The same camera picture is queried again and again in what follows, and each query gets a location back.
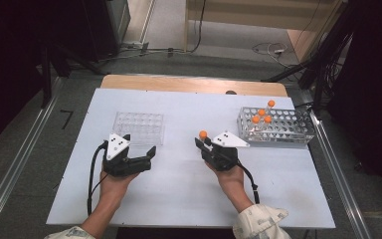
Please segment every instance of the black cloth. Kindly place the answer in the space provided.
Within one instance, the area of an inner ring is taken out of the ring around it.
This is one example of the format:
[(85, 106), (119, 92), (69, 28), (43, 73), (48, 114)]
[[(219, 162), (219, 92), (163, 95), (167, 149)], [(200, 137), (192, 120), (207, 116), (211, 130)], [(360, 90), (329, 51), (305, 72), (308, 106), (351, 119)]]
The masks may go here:
[(359, 142), (362, 165), (382, 176), (382, 1), (365, 1), (362, 10), (327, 109)]

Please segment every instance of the orange ball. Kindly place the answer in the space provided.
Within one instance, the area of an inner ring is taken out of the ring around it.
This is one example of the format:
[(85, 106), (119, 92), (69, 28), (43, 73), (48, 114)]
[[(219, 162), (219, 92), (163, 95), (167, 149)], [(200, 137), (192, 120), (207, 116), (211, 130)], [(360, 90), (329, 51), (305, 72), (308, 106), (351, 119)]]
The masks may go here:
[(266, 111), (263, 109), (259, 109), (259, 116), (264, 116), (266, 114)]
[(252, 122), (253, 123), (259, 123), (260, 122), (260, 118), (258, 116), (253, 116)]
[(269, 106), (269, 107), (274, 107), (274, 106), (275, 106), (275, 101), (270, 100), (270, 101), (268, 102), (268, 106)]
[(267, 123), (272, 122), (272, 117), (271, 116), (266, 116), (265, 117), (265, 122), (267, 122)]
[(198, 135), (200, 136), (201, 139), (205, 139), (207, 137), (207, 131), (201, 130)]

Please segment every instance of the black curtain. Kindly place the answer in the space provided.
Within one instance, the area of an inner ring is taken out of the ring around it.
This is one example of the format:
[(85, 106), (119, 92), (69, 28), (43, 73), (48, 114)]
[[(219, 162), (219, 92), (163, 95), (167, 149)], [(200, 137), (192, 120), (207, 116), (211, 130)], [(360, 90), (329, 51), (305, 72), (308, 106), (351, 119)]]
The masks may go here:
[(56, 6), (0, 0), (0, 133), (42, 88), (39, 39)]
[(361, 8), (327, 109), (359, 142), (354, 153), (362, 165), (382, 176), (382, 1), (365, 1)]

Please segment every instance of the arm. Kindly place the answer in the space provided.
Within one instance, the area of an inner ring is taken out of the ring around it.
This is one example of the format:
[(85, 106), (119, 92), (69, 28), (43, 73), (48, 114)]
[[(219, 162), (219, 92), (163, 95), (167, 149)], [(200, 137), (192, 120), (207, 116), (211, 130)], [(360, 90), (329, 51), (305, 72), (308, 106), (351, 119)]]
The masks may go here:
[(206, 164), (216, 174), (223, 192), (239, 213), (233, 228), (236, 238), (290, 238), (277, 224), (287, 216), (287, 211), (263, 204), (255, 205), (245, 192), (242, 168), (234, 166), (229, 171), (217, 171)]
[[(109, 224), (116, 210), (120, 207), (120, 202), (125, 196), (129, 183), (138, 173), (128, 177), (112, 177), (108, 175), (100, 184), (100, 198), (95, 210), (83, 222), (80, 227), (73, 227), (64, 232), (49, 235), (47, 239), (72, 238), (101, 238), (104, 230)], [(105, 172), (100, 173), (100, 180), (106, 176)]]

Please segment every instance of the transparent well plate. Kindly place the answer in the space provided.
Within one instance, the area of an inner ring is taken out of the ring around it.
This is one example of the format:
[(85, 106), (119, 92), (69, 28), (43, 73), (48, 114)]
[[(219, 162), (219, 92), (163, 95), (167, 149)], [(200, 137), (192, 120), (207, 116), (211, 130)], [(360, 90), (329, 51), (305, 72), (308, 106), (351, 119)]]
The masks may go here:
[(113, 132), (131, 135), (131, 144), (162, 145), (164, 135), (162, 114), (116, 113)]

